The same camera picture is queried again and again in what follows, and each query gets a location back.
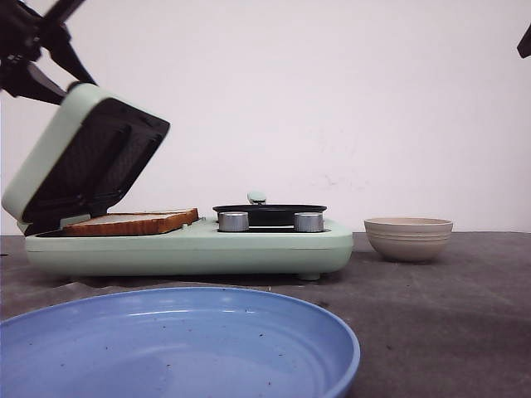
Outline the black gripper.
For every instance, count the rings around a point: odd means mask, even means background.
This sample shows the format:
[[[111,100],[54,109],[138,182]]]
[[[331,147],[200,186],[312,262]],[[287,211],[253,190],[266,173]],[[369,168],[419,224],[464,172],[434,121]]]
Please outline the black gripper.
[[[13,97],[61,104],[66,92],[36,65],[41,48],[78,81],[96,82],[71,46],[66,20],[81,1],[57,1],[40,15],[23,1],[1,2],[1,89]]]

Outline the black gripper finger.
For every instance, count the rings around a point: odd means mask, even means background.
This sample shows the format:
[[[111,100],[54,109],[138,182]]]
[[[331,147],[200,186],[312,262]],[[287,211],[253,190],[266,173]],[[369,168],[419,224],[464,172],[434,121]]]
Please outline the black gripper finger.
[[[525,33],[517,45],[519,56],[524,59],[531,56],[531,25],[528,26]]]

